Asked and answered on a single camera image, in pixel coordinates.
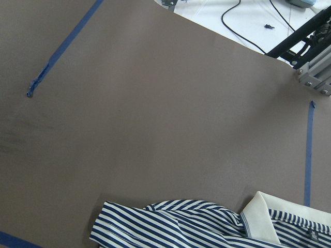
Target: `black cable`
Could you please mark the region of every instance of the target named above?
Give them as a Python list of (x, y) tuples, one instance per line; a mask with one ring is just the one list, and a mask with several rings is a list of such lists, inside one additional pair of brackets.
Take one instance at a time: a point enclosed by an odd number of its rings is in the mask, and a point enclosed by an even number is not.
[(257, 47), (258, 49), (260, 49), (260, 50), (262, 51), (262, 53), (265, 54), (265, 52), (262, 50), (262, 48), (260, 48), (260, 47), (259, 47), (258, 45), (256, 45), (254, 42), (252, 42), (252, 41), (246, 39), (244, 36), (241, 36), (240, 34), (238, 34), (237, 32), (235, 32), (234, 30), (232, 30), (229, 26), (226, 25), (226, 23), (225, 23), (224, 20), (223, 20), (224, 15), (225, 15), (226, 13), (228, 13), (231, 9), (234, 9), (235, 7), (237, 7), (241, 2), (242, 2), (242, 0), (239, 0), (239, 2), (238, 2), (235, 6), (233, 6), (233, 7), (230, 8), (230, 9), (228, 9), (226, 12), (224, 12), (224, 13), (222, 14), (222, 16), (221, 16), (222, 23), (223, 23), (223, 25), (224, 25), (228, 30), (230, 30), (232, 33), (238, 35), (238, 36), (241, 37), (242, 39), (244, 39), (244, 40), (246, 40), (247, 42), (251, 43), (252, 45), (254, 45), (255, 47)]
[(273, 2), (271, 0), (269, 0), (271, 5), (273, 6), (273, 8), (277, 11), (277, 13), (280, 15), (280, 17), (283, 18), (283, 20), (287, 23), (287, 25), (291, 28), (291, 30), (293, 30), (295, 32), (295, 29), (287, 22), (287, 20), (285, 20), (285, 18), (282, 16), (282, 14), (278, 11), (278, 9), (276, 8), (276, 6), (273, 4)]

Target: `blue tape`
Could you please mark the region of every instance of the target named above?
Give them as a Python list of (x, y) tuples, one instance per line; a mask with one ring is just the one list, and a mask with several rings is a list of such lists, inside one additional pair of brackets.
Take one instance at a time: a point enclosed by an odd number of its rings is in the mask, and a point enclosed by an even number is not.
[(23, 239), (16, 238), (10, 234), (0, 231), (0, 244), (9, 248), (42, 248)]
[(306, 171), (305, 171), (305, 191), (304, 191), (304, 205), (307, 207), (310, 207), (312, 128), (313, 128), (315, 108), (316, 108), (316, 103), (311, 101), (309, 104), (309, 111), (308, 111), (307, 143), (306, 143)]
[(29, 90), (26, 93), (26, 95), (28, 97), (32, 97), (33, 91), (37, 88), (37, 86), (40, 84), (40, 82), (43, 80), (43, 78), (47, 75), (47, 73), (52, 69), (52, 67), (55, 65), (55, 63), (61, 57), (61, 55), (64, 53), (64, 51), (70, 46), (72, 41), (75, 39), (75, 37), (78, 35), (78, 33), (82, 30), (82, 28), (85, 26), (85, 24), (89, 21), (91, 16), (99, 8), (99, 6), (102, 4), (102, 2), (103, 2), (103, 0), (95, 1), (95, 3), (92, 5), (92, 7), (88, 10), (88, 12), (84, 15), (84, 17), (77, 24), (77, 26), (71, 31), (71, 33), (68, 35), (68, 37), (56, 49), (56, 51), (50, 57), (50, 59), (48, 60), (46, 65), (43, 67), (43, 69), (41, 70), (39, 75), (35, 79), (33, 79), (32, 82), (30, 83)]

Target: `wire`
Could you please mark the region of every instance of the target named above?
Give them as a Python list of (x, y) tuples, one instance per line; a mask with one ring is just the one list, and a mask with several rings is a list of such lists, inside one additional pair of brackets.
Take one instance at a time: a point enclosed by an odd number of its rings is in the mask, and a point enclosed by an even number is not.
[(224, 15), (225, 15), (226, 13), (228, 13), (230, 10), (234, 9), (235, 7), (237, 7), (241, 2), (242, 2), (242, 0), (239, 0), (239, 2), (238, 2), (235, 6), (231, 7), (231, 8), (228, 9), (226, 12), (224, 12), (224, 13), (222, 14), (222, 16), (221, 16), (221, 21), (222, 21), (223, 25), (224, 25), (228, 30), (230, 30), (232, 33), (238, 35), (238, 36), (241, 37), (242, 39), (246, 40), (247, 42), (251, 43), (252, 45), (254, 45), (255, 47), (257, 47), (262, 53), (265, 54), (265, 52), (263, 51), (262, 48), (260, 48), (260, 47), (259, 47), (258, 45), (256, 45), (254, 42), (252, 42), (252, 41), (246, 39), (244, 36), (241, 36), (240, 34), (238, 34), (237, 32), (235, 32), (232, 28), (230, 28), (229, 26), (227, 26), (226, 23), (224, 22), (224, 19), (223, 19)]
[(273, 2), (271, 0), (269, 0), (271, 5), (273, 6), (273, 8), (277, 11), (277, 13), (280, 15), (280, 17), (282, 17), (282, 19), (287, 23), (287, 25), (291, 28), (291, 30), (293, 30), (295, 32), (295, 29), (287, 22), (287, 20), (283, 17), (283, 15), (278, 11), (278, 9), (276, 8), (276, 6), (273, 4)]

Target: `clothing tag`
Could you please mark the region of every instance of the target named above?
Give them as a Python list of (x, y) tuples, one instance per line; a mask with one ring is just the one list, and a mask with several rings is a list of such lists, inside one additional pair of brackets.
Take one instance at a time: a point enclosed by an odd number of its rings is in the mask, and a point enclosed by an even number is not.
[(308, 230), (308, 233), (309, 233), (310, 238), (311, 238), (312, 241), (315, 241), (317, 243), (320, 242), (319, 241), (319, 233), (317, 231), (314, 231), (314, 230), (309, 229)]

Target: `striped fabric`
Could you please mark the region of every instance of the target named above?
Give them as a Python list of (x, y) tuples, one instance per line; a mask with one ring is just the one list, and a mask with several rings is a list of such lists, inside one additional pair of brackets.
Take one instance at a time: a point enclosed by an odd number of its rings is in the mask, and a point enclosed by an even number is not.
[[(269, 214), (277, 236), (289, 247), (331, 247), (330, 227), (303, 219), (294, 214), (270, 210)], [(312, 242), (309, 230), (318, 232), (318, 243)]]
[(90, 239), (101, 247), (287, 247), (247, 238), (239, 214), (202, 200), (144, 209), (106, 202)]

